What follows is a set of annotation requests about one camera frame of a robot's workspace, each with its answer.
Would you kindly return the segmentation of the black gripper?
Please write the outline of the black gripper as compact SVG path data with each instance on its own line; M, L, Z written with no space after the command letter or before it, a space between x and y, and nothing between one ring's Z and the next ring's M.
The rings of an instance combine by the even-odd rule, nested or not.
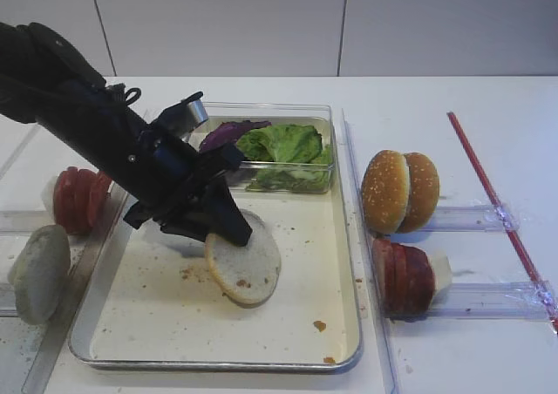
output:
M126 212L124 221L135 229L152 220L165 234L205 241L215 233L230 243L245 247L252 228L237 207L225 173L236 171L243 153L227 143L197 155L193 171L158 205L138 201Z

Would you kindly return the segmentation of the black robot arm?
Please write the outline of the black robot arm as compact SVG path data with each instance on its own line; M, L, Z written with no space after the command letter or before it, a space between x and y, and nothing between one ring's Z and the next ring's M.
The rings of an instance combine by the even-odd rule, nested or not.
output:
M135 198L125 220L162 232L244 246L250 225L225 175L243 154L233 144L197 152L186 136L208 118L195 93L145 121L132 110L137 88L108 85L82 54L39 23L1 27L1 113L37 123Z

